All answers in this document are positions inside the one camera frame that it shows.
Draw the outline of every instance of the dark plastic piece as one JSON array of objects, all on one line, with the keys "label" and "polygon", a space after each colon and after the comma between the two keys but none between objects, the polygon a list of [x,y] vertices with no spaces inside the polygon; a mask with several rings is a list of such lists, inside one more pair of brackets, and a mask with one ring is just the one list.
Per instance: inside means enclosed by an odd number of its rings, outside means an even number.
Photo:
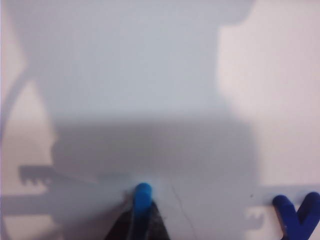
[{"label": "dark plastic piece", "polygon": [[296,212],[295,206],[284,195],[276,196],[272,204],[279,218],[282,240],[308,240],[320,220],[320,195],[310,192]]}]

